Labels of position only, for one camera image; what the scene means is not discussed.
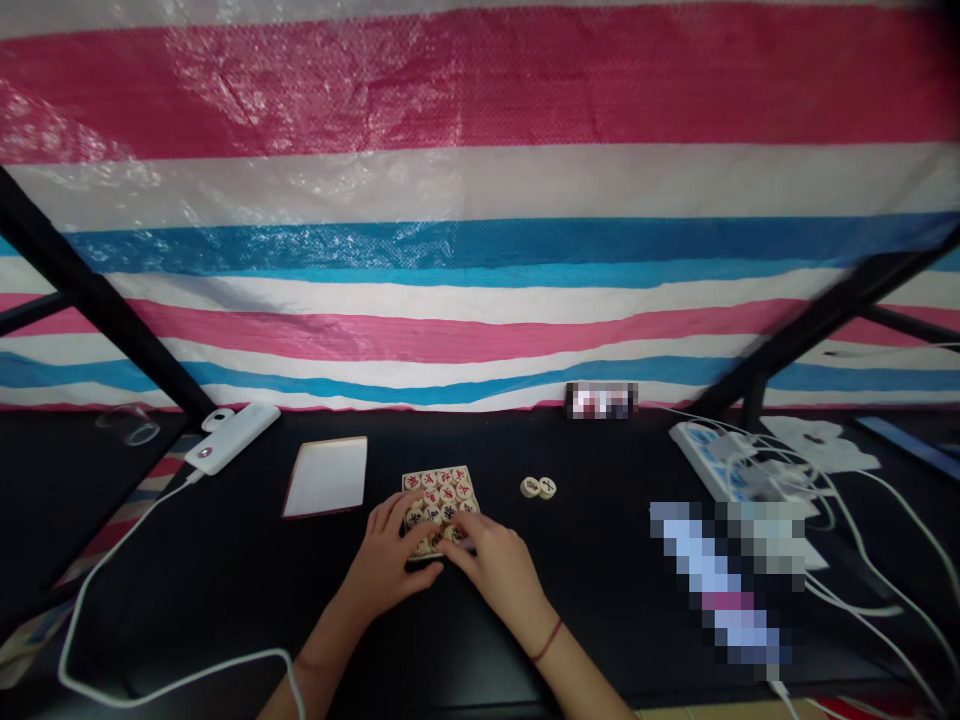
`blurred object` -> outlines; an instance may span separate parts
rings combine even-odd
[[[160,432],[160,426],[136,403],[107,410],[97,418],[96,426],[107,430],[130,447],[148,443]]]
[[[568,383],[571,420],[626,420],[637,404],[636,383]]]

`left hand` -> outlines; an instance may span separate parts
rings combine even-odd
[[[443,570],[439,562],[415,573],[404,569],[420,541],[440,531],[438,525],[423,522],[400,537],[403,518],[413,501],[420,497],[423,491],[399,492],[370,513],[363,543],[337,593],[339,599],[366,622],[372,622],[414,593],[426,590]]]

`white power bank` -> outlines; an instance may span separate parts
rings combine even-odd
[[[273,405],[252,402],[197,443],[184,460],[205,475],[216,475],[278,417],[280,410]]]

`right hand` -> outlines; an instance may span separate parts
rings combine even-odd
[[[438,549],[463,570],[527,655],[536,656],[553,632],[557,613],[540,586],[527,544],[479,513],[457,513],[453,523],[473,538],[477,556],[449,540]]]

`hand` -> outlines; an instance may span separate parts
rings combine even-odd
[[[557,613],[543,593],[527,544],[485,515],[461,512],[453,522],[473,538],[477,557],[449,540],[442,540],[438,549],[476,585],[527,654],[537,655],[556,625]]]
[[[366,623],[401,600],[426,590],[443,570],[438,562],[415,573],[404,570],[420,541],[440,530],[433,523],[420,523],[400,537],[403,518],[413,501],[420,497],[423,497],[422,491],[400,492],[370,513],[357,557],[337,592],[337,599]]]

